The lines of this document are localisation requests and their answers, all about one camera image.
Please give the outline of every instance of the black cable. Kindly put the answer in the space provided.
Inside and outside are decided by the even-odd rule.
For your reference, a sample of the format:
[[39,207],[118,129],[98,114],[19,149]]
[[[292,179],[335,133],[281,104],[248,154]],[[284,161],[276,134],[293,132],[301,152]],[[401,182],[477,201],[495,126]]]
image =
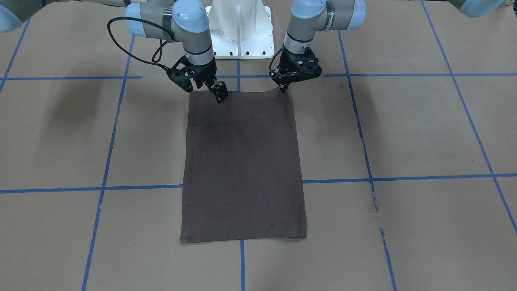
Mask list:
[[159,47],[159,48],[155,51],[155,53],[153,54],[153,58],[151,59],[151,62],[153,62],[153,63],[157,63],[157,62],[159,62],[159,61],[161,60],[161,56],[162,56],[162,52],[163,52],[163,47],[164,47],[167,43],[168,43],[168,42],[163,41],[163,40],[161,40],[161,39],[160,39],[160,47]]
[[[115,21],[120,21],[120,20],[133,20],[133,21],[138,21],[138,22],[142,22],[142,23],[145,23],[145,24],[149,24],[151,26],[154,26],[156,28],[159,28],[163,31],[165,31],[170,37],[172,40],[174,40],[174,35],[168,31],[167,29],[165,29],[163,26],[160,26],[156,23],[152,23],[150,21],[147,21],[147,20],[144,20],[144,19],[140,19],[140,18],[134,18],[134,17],[115,17],[113,19],[111,19],[110,21],[108,21],[108,33],[110,34],[110,37],[111,37],[111,40],[118,46],[119,49],[121,49],[123,52],[125,52],[128,56],[132,57],[133,59],[137,60],[137,61],[140,61],[142,63],[145,63],[145,64],[149,64],[149,65],[153,65],[153,66],[158,66],[160,68],[162,68],[163,70],[169,70],[168,67],[162,65],[162,64],[158,64],[158,63],[153,63],[153,62],[149,62],[149,61],[146,61],[146,60],[143,60],[139,57],[136,57],[135,55],[131,54],[130,52],[128,52],[126,49],[124,49],[118,42],[117,40],[115,39],[115,37],[113,36],[113,33],[111,32],[111,24]],[[160,53],[160,58],[161,58],[161,49],[163,49],[163,46],[165,46],[165,44],[162,44],[160,43],[160,48],[158,48],[156,54]]]
[[278,50],[278,52],[275,53],[275,55],[273,56],[273,58],[271,59],[271,63],[269,63],[269,71],[272,71],[271,69],[271,65],[273,64],[273,61],[277,58],[277,55],[282,51],[282,48],[280,48]]

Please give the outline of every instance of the folded cloth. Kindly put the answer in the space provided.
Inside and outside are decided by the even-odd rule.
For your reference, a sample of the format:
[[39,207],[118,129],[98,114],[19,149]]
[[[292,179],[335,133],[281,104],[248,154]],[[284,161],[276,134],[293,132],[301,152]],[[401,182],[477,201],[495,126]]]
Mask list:
[[192,92],[186,156],[181,243],[307,236],[288,93]]

